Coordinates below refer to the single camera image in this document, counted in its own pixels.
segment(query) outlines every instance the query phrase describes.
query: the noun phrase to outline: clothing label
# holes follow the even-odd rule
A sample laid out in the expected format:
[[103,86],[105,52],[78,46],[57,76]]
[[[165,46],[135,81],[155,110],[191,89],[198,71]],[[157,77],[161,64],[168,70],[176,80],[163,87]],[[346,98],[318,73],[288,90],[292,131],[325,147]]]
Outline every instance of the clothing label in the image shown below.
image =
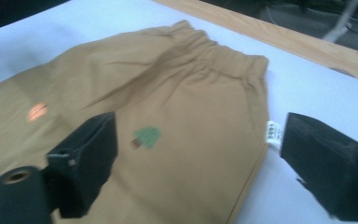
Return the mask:
[[283,130],[281,124],[269,120],[267,122],[266,142],[273,147],[281,149]]

